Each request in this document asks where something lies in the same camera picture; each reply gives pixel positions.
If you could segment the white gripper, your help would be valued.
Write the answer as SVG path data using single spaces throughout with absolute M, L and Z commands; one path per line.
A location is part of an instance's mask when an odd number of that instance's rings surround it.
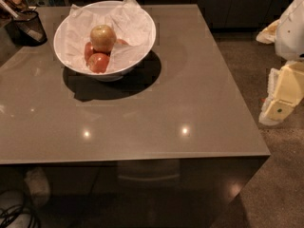
M 288 60 L 281 69 L 272 68 L 268 78 L 268 97 L 259 115 L 264 125 L 282 123 L 304 99 L 304 0 L 294 0 L 256 40 L 275 42 L 275 53 Z

